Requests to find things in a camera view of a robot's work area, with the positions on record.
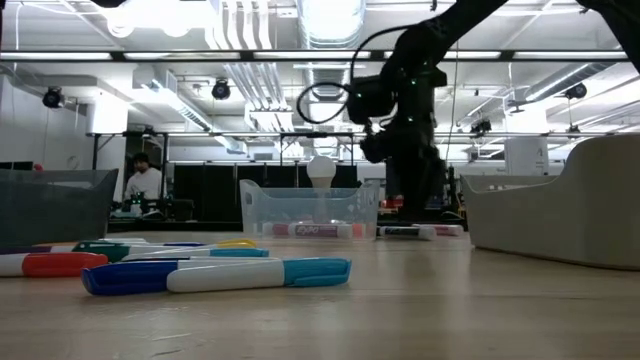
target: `clear plastic bin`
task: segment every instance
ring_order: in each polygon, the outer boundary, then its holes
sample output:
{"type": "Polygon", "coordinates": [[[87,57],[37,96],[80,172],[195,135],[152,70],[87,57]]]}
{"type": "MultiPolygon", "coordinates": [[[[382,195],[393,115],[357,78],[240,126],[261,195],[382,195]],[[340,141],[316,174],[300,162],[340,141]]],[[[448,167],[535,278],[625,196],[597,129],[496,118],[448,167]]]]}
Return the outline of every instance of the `clear plastic bin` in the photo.
{"type": "Polygon", "coordinates": [[[244,232],[263,237],[375,239],[378,182],[358,189],[261,188],[240,181],[244,232]]]}

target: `red marker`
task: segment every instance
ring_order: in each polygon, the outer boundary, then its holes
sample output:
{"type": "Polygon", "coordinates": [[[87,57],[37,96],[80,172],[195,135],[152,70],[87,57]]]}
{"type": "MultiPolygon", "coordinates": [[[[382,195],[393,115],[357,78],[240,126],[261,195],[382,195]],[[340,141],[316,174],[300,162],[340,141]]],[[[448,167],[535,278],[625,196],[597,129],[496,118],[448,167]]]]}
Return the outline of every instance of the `red marker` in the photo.
{"type": "Polygon", "coordinates": [[[0,255],[0,277],[73,277],[107,263],[105,255],[81,252],[0,255]]]}

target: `wooden table surface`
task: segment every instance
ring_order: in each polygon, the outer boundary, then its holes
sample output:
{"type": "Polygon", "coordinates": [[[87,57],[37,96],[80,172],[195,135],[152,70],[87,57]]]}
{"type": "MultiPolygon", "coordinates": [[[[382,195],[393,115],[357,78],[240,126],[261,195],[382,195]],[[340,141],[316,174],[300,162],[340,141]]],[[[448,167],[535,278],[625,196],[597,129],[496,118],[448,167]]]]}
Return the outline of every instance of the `wooden table surface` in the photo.
{"type": "MultiPolygon", "coordinates": [[[[205,241],[211,233],[137,233],[205,241]]],[[[343,256],[347,285],[93,297],[0,280],[0,359],[640,359],[640,274],[433,242],[260,241],[343,256]]]]}

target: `man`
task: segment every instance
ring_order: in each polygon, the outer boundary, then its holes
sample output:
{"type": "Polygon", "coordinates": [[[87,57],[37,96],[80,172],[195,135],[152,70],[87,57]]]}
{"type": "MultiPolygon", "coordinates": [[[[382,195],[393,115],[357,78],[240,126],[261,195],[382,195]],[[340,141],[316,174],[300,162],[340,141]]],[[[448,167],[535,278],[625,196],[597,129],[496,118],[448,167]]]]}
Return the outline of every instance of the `man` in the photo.
{"type": "Polygon", "coordinates": [[[131,199],[136,193],[144,193],[145,199],[160,199],[162,173],[149,165],[149,155],[145,153],[135,154],[133,156],[133,166],[136,169],[136,173],[127,182],[124,198],[131,199]]]}

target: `ceiling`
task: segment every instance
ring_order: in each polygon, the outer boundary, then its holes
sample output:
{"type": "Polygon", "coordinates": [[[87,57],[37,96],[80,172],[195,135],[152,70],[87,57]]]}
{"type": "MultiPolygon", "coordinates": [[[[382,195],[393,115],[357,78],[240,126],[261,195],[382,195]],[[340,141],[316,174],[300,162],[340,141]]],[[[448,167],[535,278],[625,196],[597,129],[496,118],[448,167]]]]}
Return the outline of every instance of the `ceiling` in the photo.
{"type": "MultiPolygon", "coordinates": [[[[418,22],[436,14],[429,11],[428,1],[368,0],[366,3],[361,39],[384,28],[418,22]]],[[[452,1],[440,0],[438,11],[446,10],[451,3],[452,1]]],[[[106,17],[96,13],[97,8],[89,1],[8,0],[4,14],[2,48],[16,50],[19,46],[19,50],[41,51],[210,49],[205,41],[204,30],[198,28],[204,26],[200,24],[207,24],[209,21],[206,15],[202,15],[209,7],[208,2],[189,1],[184,2],[183,6],[194,27],[185,36],[174,38],[165,35],[161,29],[137,28],[126,38],[116,38],[109,33],[106,17]],[[73,14],[74,11],[87,14],[78,16],[73,14]]],[[[300,49],[302,46],[295,1],[270,0],[268,6],[269,35],[273,47],[300,49]]],[[[592,11],[579,14],[579,10],[579,6],[571,0],[511,0],[498,13],[460,39],[457,46],[464,50],[615,49],[617,41],[600,16],[592,11]]],[[[329,11],[327,26],[331,26],[330,22],[329,11]]],[[[391,50],[397,36],[398,34],[385,35],[371,42],[369,48],[391,50]]],[[[299,68],[301,65],[304,64],[277,63],[277,76],[289,106],[295,107],[295,99],[306,85],[305,70],[299,68]]],[[[377,74],[381,65],[375,62],[362,63],[356,69],[356,75],[377,74]]],[[[465,116],[492,96],[504,95],[509,89],[533,86],[568,65],[548,62],[441,64],[440,69],[448,75],[449,86],[437,90],[437,131],[449,131],[452,124],[460,125],[466,131],[479,115],[465,116]]],[[[158,129],[184,128],[184,120],[175,110],[166,104],[145,98],[143,91],[132,88],[131,73],[136,64],[32,63],[21,64],[20,67],[36,76],[95,76],[129,98],[133,104],[129,114],[130,122],[149,123],[158,129]]],[[[210,95],[217,77],[229,77],[224,64],[162,63],[156,64],[155,69],[160,73],[170,70],[176,75],[180,96],[208,116],[208,120],[216,128],[226,131],[251,130],[243,120],[245,99],[236,88],[232,86],[231,97],[227,100],[214,100],[210,95]]],[[[546,111],[550,130],[565,130],[569,127],[570,120],[576,122],[606,114],[637,100],[632,95],[640,90],[640,84],[635,82],[637,77],[631,64],[618,64],[586,80],[584,84],[588,88],[588,96],[574,101],[571,111],[568,111],[567,100],[564,98],[551,97],[535,106],[546,111]]],[[[636,111],[625,112],[624,116],[594,123],[588,131],[609,131],[630,123],[640,124],[640,118],[636,115],[636,111]]],[[[304,125],[295,115],[293,123],[296,126],[304,125]]],[[[496,118],[494,130],[499,129],[501,124],[501,119],[496,118]]]]}

